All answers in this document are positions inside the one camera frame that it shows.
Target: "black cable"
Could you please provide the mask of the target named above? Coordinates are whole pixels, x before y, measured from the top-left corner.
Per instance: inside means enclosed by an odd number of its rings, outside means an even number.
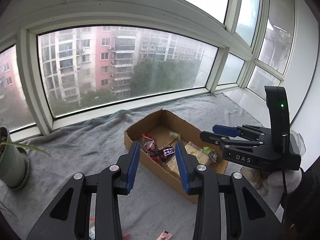
[[[284,186],[284,206],[283,206],[283,215],[282,215],[281,224],[284,224],[285,212],[287,211],[287,204],[288,204],[288,192],[287,192],[287,184],[285,182],[284,169],[282,170],[282,181],[283,181],[283,186]]]

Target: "plant pot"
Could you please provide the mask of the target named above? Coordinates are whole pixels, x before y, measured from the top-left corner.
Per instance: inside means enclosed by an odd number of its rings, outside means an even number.
[[[5,127],[0,127],[0,137],[2,136],[11,142],[9,130]],[[12,189],[23,187],[28,179],[28,156],[22,148],[20,151],[13,145],[6,145],[0,158],[0,179]]]

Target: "hand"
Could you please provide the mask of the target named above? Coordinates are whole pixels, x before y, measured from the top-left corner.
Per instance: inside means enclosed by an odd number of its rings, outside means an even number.
[[[269,174],[252,168],[242,167],[240,172],[257,190],[259,195],[268,204],[273,213],[275,213],[280,205],[284,191],[282,171],[275,171]],[[285,171],[285,181],[288,194],[292,193],[299,186],[301,177],[301,170]]]

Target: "soil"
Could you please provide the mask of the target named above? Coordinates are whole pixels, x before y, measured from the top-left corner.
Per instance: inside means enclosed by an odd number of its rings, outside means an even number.
[[[0,137],[0,143],[6,142],[7,139],[8,139],[7,136]],[[0,158],[1,158],[2,154],[3,154],[3,152],[4,152],[4,148],[5,148],[5,145],[0,145]]]

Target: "green leaf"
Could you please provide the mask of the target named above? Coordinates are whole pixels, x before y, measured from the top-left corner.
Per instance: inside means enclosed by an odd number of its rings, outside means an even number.
[[[26,144],[22,144],[22,143],[14,143],[14,142],[2,142],[2,143],[0,143],[0,145],[1,144],[8,144],[8,145],[16,146],[16,147],[27,148],[27,149],[30,149],[30,150],[33,150],[33,151],[37,151],[37,152],[41,152],[41,153],[47,154],[47,155],[49,155],[51,157],[51,155],[49,153],[45,152],[44,150],[41,150],[39,148],[30,146],[30,145],[26,145]]]

